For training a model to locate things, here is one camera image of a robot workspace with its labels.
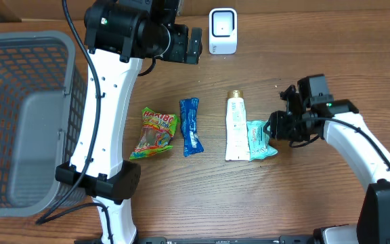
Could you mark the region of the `mint green wipes packet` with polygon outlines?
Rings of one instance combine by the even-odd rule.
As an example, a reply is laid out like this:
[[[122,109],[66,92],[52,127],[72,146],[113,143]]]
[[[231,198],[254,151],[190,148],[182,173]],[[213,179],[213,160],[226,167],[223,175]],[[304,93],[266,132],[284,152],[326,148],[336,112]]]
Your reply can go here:
[[[266,121],[247,121],[248,145],[250,150],[249,161],[263,160],[278,154],[278,151],[269,145],[270,136],[264,132]]]

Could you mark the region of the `white tube with gold cap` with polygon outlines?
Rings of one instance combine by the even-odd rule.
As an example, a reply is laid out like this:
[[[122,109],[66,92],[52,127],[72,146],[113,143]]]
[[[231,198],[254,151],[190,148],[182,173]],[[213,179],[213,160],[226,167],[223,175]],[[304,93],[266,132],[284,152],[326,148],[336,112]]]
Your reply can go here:
[[[250,149],[246,124],[246,108],[243,92],[232,90],[227,93],[226,109],[226,161],[248,161]]]

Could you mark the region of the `blue cookie packet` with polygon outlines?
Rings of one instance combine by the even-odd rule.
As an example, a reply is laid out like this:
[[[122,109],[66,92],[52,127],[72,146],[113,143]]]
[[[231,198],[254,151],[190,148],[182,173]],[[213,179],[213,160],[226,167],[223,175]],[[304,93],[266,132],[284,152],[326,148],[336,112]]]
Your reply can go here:
[[[184,139],[184,157],[189,157],[190,155],[204,151],[197,133],[198,104],[198,98],[188,98],[179,101],[181,133]]]

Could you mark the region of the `green gummy candy bag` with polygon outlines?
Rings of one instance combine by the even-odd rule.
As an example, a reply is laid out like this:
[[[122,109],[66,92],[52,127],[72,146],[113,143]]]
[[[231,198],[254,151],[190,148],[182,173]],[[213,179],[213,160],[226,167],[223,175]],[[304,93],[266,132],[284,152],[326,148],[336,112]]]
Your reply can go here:
[[[162,114],[145,107],[142,110],[142,130],[138,145],[130,159],[143,159],[173,148],[170,145],[179,123],[175,114]]]

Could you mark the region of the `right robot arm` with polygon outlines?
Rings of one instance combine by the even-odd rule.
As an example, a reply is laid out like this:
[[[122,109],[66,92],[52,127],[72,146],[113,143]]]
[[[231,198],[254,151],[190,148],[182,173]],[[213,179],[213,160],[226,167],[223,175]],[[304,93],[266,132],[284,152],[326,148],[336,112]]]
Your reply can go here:
[[[323,74],[307,76],[280,92],[286,109],[273,112],[263,127],[291,148],[318,139],[344,158],[366,192],[357,224],[317,228],[292,243],[390,244],[390,152],[368,129],[357,107],[335,100]]]

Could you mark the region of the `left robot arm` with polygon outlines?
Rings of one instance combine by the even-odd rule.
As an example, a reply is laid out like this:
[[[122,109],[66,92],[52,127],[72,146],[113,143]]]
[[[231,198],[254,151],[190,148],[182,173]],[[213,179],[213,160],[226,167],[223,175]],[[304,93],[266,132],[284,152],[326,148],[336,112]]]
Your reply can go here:
[[[145,58],[197,64],[202,31],[176,24],[179,0],[96,1],[84,16],[79,39],[89,85],[82,126],[70,160],[56,180],[84,190],[99,211],[100,243],[136,243],[131,197],[141,169],[123,158],[123,133],[131,92]]]

